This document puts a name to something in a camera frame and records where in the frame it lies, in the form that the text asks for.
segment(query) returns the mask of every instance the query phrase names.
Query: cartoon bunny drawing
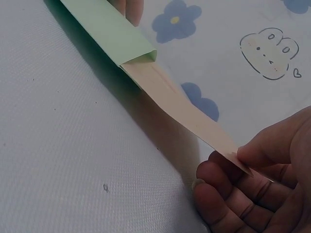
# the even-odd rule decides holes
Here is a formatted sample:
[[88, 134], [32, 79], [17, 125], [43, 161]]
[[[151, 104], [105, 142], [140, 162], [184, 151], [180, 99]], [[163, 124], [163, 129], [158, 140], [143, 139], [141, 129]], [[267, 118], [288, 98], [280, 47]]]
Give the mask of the cartoon bunny drawing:
[[[251, 67], [268, 80], [284, 77], [290, 61], [299, 52], [298, 44], [291, 38], [283, 37], [283, 31], [278, 28], [266, 28], [244, 36], [240, 48]], [[294, 76], [301, 77], [297, 68], [294, 69]]]

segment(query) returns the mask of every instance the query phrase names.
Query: hand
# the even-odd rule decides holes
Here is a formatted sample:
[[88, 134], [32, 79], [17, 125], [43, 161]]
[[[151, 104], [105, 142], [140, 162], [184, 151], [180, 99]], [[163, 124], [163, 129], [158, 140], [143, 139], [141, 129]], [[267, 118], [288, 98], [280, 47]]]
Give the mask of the hand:
[[197, 169], [205, 183], [194, 188], [194, 200], [210, 229], [311, 232], [311, 108], [261, 131], [238, 158], [252, 168], [253, 178], [217, 152]]
[[135, 27], [139, 25], [143, 0], [109, 0], [109, 2], [129, 20]]

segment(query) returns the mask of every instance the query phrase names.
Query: green paper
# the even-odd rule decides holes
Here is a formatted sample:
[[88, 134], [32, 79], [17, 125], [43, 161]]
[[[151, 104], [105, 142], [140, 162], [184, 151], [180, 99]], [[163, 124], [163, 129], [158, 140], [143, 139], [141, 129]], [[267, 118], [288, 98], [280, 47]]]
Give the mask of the green paper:
[[156, 49], [107, 0], [60, 0], [118, 66], [141, 56], [156, 60]]

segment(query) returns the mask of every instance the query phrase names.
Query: yellow flower center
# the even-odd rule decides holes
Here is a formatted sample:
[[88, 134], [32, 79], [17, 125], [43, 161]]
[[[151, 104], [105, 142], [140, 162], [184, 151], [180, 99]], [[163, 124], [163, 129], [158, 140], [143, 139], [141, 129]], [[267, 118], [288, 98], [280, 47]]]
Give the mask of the yellow flower center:
[[171, 24], [176, 24], [179, 22], [179, 17], [178, 16], [175, 16], [171, 19]]

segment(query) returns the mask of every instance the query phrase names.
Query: blue flower print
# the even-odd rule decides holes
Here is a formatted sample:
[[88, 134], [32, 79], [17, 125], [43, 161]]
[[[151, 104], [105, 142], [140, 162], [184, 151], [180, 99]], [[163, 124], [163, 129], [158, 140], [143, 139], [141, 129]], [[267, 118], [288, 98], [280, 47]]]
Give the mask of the blue flower print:
[[200, 88], [194, 83], [183, 83], [181, 85], [190, 102], [214, 121], [218, 121], [219, 111], [216, 103], [210, 99], [202, 98]]
[[311, 6], [311, 0], [283, 0], [287, 9], [296, 14], [304, 14]]
[[202, 13], [198, 6], [189, 6], [182, 0], [171, 1], [164, 9], [164, 13], [158, 15], [152, 29], [157, 32], [158, 43], [166, 43], [173, 39], [184, 39], [195, 33], [194, 20]]

